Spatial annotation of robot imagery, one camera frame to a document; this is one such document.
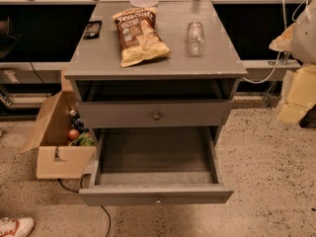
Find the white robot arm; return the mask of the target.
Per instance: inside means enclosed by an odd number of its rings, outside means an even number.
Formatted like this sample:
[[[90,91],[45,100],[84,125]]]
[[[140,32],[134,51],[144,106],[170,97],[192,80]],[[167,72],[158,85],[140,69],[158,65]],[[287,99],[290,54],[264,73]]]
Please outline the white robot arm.
[[[299,123],[316,105],[316,0],[270,43],[269,49],[289,51],[303,63],[296,72],[285,73],[276,115],[284,123]]]

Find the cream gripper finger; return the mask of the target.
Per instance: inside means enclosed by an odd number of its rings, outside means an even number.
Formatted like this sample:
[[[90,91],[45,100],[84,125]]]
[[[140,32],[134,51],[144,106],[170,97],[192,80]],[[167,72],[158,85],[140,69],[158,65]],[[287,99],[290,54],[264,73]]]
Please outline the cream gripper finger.
[[[295,23],[291,24],[284,32],[273,39],[269,45],[269,49],[274,51],[291,51],[292,34],[295,27]]]
[[[316,65],[303,66],[296,72],[286,71],[276,119],[286,124],[298,124],[315,105]]]

